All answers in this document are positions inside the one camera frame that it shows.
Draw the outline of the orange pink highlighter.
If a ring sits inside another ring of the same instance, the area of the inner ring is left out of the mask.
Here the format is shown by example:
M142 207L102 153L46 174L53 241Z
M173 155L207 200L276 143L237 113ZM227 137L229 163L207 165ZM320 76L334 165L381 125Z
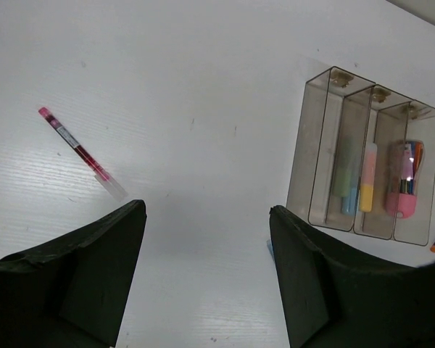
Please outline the orange pink highlighter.
M371 212L373 208L373 192L376 171L377 145L367 143L362 161L360 181L359 211Z

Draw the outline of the pink capped pen bundle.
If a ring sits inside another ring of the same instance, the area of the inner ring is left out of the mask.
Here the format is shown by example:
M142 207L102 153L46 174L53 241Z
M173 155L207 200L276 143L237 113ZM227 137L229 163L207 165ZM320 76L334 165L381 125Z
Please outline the pink capped pen bundle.
M389 146L389 181L385 208L389 215L406 219L414 215L417 206L418 176L425 149L422 141L396 141Z

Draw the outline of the pink blue pen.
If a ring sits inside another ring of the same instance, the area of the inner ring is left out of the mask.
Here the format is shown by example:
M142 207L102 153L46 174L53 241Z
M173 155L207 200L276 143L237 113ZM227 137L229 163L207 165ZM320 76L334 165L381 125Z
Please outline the pink blue pen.
M38 113L94 172L95 179L113 198L121 202L128 196L126 190L89 154L49 109L42 107L38 110Z

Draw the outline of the green highlighter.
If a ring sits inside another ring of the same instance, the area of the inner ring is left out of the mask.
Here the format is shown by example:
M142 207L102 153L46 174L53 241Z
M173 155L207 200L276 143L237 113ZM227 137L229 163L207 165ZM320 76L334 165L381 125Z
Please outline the green highlighter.
M332 194L337 197L349 195L352 171L355 163L355 141L351 136L342 137L336 150Z

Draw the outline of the light blue highlighter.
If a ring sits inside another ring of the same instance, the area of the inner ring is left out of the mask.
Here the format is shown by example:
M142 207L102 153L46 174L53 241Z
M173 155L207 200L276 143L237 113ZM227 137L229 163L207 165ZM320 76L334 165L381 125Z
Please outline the light blue highlighter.
M341 213L348 216L355 216L357 211L358 189L356 186L350 189L349 195L342 198Z

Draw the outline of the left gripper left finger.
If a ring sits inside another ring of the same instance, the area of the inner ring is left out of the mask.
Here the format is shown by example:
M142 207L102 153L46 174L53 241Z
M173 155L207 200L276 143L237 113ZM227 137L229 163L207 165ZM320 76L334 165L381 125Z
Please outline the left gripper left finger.
M136 199L0 259L0 347L114 347L145 225Z

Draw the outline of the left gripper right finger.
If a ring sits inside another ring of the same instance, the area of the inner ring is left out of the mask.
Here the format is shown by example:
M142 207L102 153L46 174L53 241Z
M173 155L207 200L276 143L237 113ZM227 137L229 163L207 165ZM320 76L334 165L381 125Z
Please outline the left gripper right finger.
M383 260L281 205L270 238L292 347L435 347L435 262Z

